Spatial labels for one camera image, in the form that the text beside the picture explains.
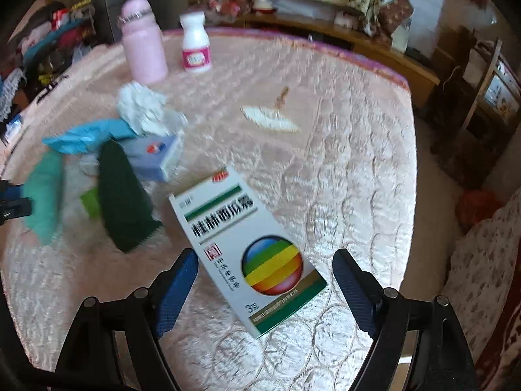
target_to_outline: pink bottle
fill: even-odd
[[[134,80],[142,85],[168,75],[162,32],[147,0],[128,0],[118,19],[123,49]]]

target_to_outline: gold stripe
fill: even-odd
[[[255,289],[259,292],[263,292],[280,284],[300,267],[302,263],[301,260],[302,258],[297,254],[288,263],[282,266],[282,268],[276,270],[272,275],[264,279],[264,281],[256,283]]]
[[[265,263],[262,263],[257,269],[251,271],[244,279],[253,287],[256,283],[264,281],[264,279],[288,263],[298,253],[299,249],[294,245],[290,245]]]

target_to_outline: quilted tablecloth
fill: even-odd
[[[22,220],[4,225],[0,265],[19,336],[35,366],[53,369],[85,297],[120,299],[148,286],[189,246],[168,194],[230,164],[328,286],[255,340],[200,269],[174,329],[161,339],[174,376],[187,390],[347,390],[371,341],[356,327],[331,260],[347,248],[382,286],[400,286],[416,197],[407,84],[361,56],[298,38],[216,29],[210,40],[212,70],[191,75],[181,68],[181,33],[167,33],[170,75],[152,86],[189,121],[171,180],[147,185],[165,228],[129,254],[117,250],[101,221],[82,217],[79,196],[93,183],[74,157],[66,163],[63,225],[50,245],[39,245]],[[131,80],[121,45],[95,48],[67,74],[25,112],[4,178],[24,182],[47,150],[43,137],[117,116],[118,90]],[[281,111],[297,132],[244,117],[242,106],[273,104],[286,87]]]

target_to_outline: blue gripper pad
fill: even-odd
[[[172,330],[176,324],[177,317],[197,276],[199,268],[197,255],[193,250],[184,250],[184,252],[188,252],[188,254],[179,266],[170,287],[156,309],[156,333],[159,338]],[[184,252],[179,256],[178,261],[184,256]]]
[[[381,306],[374,276],[360,269],[346,249],[333,256],[333,274],[359,328],[375,339],[378,328],[376,314]]]

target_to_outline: white tissue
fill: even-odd
[[[178,134],[188,123],[183,113],[166,107],[166,96],[138,82],[130,82],[119,90],[119,116],[137,135],[160,137]]]

